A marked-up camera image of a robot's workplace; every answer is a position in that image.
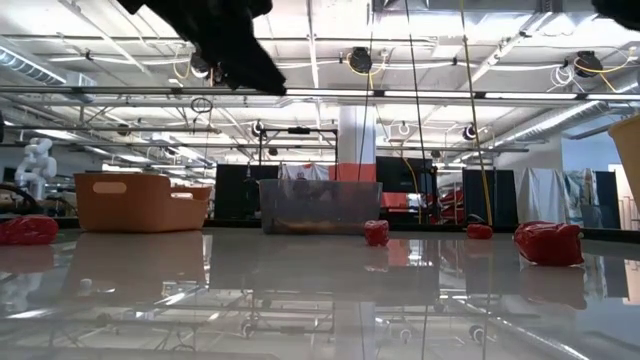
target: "white wall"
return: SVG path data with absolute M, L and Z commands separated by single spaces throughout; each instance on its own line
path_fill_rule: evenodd
M 602 133 L 582 140 L 562 139 L 562 162 L 565 170 L 609 171 L 610 164 L 620 164 L 620 156 L 609 134 Z
M 498 169 L 524 170 L 526 168 L 563 169 L 562 137 L 554 135 L 546 144 L 529 145 L 527 153 L 503 153 L 494 164 Z

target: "black partition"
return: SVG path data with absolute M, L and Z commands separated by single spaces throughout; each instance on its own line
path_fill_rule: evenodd
M 418 191 L 422 194 L 434 194 L 432 175 L 433 161 L 431 159 L 399 158 L 391 156 L 376 157 L 376 180 L 382 183 L 382 191 L 389 193 L 413 194 L 418 181 Z
M 489 201 L 494 226 L 517 226 L 518 204 L 512 170 L 486 170 Z M 463 170 L 465 214 L 475 214 L 487 220 L 484 185 L 480 170 Z
M 252 165 L 251 178 L 277 179 L 277 165 L 259 167 Z M 219 164 L 216 170 L 216 220 L 247 220 L 260 201 L 257 184 L 247 181 L 247 165 Z
M 616 173 L 608 171 L 596 171 L 595 173 L 602 228 L 620 229 Z

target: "orange plastic bin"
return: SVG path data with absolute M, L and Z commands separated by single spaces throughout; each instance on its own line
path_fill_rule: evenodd
M 94 232 L 159 233 L 199 230 L 211 188 L 172 188 L 147 174 L 75 174 L 80 227 Z M 174 198 L 172 194 L 193 198 Z

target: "white curtain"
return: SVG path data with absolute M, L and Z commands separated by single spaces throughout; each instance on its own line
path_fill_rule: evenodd
M 525 169 L 516 172 L 518 220 L 566 223 L 563 174 L 553 169 Z
M 282 164 L 280 178 L 289 180 L 329 180 L 329 167 L 318 164 Z

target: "metal frame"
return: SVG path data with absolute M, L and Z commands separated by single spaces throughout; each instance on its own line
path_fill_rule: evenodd
M 260 172 L 260 178 L 262 178 L 262 151 L 264 150 L 264 146 L 269 146 L 269 142 L 271 141 L 271 139 L 275 138 L 276 136 L 278 136 L 278 134 L 280 134 L 282 131 L 287 130 L 289 132 L 289 130 L 291 129 L 298 129 L 298 128 L 289 128 L 289 129 L 268 129 L 268 128 L 261 128 L 259 129 L 259 140 L 258 140 L 258 171 Z M 318 133 L 318 136 L 320 138 L 322 138 L 322 134 L 323 133 L 331 133 L 333 135 L 335 135 L 336 137 L 336 141 L 335 141 L 335 146 L 331 146 L 330 145 L 330 149 L 334 149 L 334 157 L 335 157 L 335 166 L 336 169 L 338 167 L 338 129 L 309 129 L 309 128 L 302 128 L 304 130 L 308 130 L 309 132 L 314 132 L 314 133 Z M 271 138 L 267 140 L 267 144 L 265 145 L 263 143 L 263 138 L 270 132 L 274 132 L 275 135 Z M 280 145 L 276 146 L 272 146 L 270 148 L 280 148 Z M 335 172 L 335 179 L 334 180 L 338 180 L 338 171 Z

